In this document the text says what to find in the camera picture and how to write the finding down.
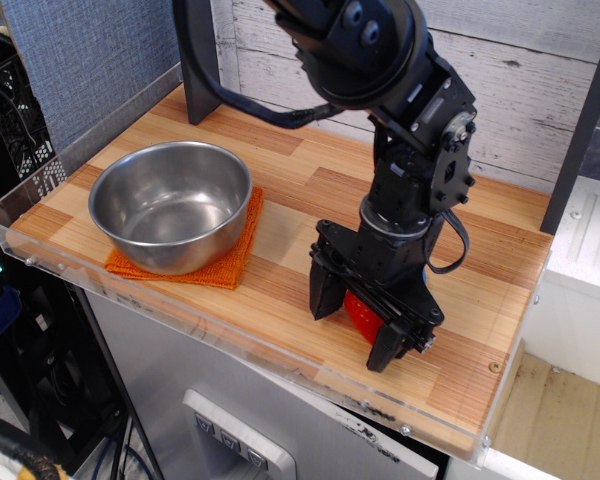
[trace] gray fabric panel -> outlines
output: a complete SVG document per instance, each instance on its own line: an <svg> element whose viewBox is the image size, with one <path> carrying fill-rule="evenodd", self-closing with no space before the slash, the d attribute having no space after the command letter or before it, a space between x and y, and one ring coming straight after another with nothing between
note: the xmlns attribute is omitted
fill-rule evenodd
<svg viewBox="0 0 600 480"><path fill-rule="evenodd" d="M180 83L182 83L182 74L178 64L65 148L58 155L64 172L67 175L75 172L106 147L112 139L131 126L147 111L148 106L160 102Z"/></svg>
<svg viewBox="0 0 600 480"><path fill-rule="evenodd" d="M170 0L1 3L57 152L180 60Z"/></svg>

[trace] wall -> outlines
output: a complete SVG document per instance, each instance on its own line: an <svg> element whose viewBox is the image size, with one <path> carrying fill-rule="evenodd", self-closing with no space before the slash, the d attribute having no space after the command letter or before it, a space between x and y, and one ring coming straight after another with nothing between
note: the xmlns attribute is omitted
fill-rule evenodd
<svg viewBox="0 0 600 480"><path fill-rule="evenodd" d="M223 81L281 108L321 103L262 0L217 0ZM600 56L600 1L423 0L436 49L477 97L477 173L551 192ZM372 141L363 112L321 128Z"/></svg>
<svg viewBox="0 0 600 480"><path fill-rule="evenodd" d="M180 61L170 0L0 5L55 150L80 143L72 152L76 164L177 85L174 74L150 88Z"/></svg>

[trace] orange coaster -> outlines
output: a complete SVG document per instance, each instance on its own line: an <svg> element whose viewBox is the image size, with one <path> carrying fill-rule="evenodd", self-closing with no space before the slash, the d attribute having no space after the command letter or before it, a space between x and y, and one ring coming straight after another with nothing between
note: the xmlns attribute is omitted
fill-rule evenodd
<svg viewBox="0 0 600 480"><path fill-rule="evenodd" d="M136 267L118 249L113 249L104 268L123 278L132 280L166 280L170 282L195 283L213 287L235 289L240 283L253 245L253 234L264 205L262 187L254 186L247 208L247 221L235 246L217 262L196 272L184 275L158 275Z"/></svg>

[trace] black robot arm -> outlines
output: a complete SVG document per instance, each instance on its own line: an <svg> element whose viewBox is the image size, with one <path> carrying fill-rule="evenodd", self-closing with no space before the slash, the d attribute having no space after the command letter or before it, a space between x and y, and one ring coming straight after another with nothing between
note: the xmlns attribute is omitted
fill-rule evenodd
<svg viewBox="0 0 600 480"><path fill-rule="evenodd" d="M318 223L310 308L316 319L328 316L349 291L373 310L382 326L367 367L381 372L411 349L428 349L444 320L426 287L425 267L447 273L466 257L469 238L451 209L468 201L475 183L468 155L475 98L435 52L413 0L264 1L327 101L323 116L365 110L375 125L375 174L358 231ZM181 45L195 63L186 22L178 21L182 8L186 0L174 0ZM445 221L465 248L458 261L436 267L430 256Z"/></svg>

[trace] metal bowl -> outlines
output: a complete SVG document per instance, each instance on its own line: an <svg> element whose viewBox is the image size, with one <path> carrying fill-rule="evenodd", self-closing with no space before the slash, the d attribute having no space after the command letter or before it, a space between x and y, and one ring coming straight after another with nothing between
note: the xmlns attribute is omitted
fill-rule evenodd
<svg viewBox="0 0 600 480"><path fill-rule="evenodd" d="M251 174L233 153L171 142L118 160L89 196L95 224L138 267L180 275L218 260L247 218Z"/></svg>

